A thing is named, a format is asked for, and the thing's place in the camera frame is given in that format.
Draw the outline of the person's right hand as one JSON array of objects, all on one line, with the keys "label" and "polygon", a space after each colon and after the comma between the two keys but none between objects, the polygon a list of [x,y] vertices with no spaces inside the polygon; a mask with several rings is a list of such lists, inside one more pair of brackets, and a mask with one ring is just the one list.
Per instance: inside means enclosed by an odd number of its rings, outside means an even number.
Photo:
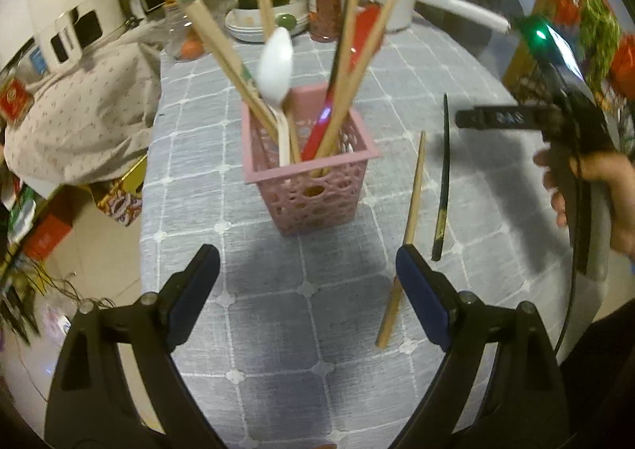
[{"label": "person's right hand", "polygon": [[[551,207],[559,227],[570,223],[570,200],[563,192],[562,178],[556,174],[554,148],[544,148],[533,156],[544,170],[543,186],[551,192]],[[590,190],[591,204],[600,205],[610,222],[610,248],[634,262],[634,165],[620,152],[599,151],[572,156],[571,172]]]}]

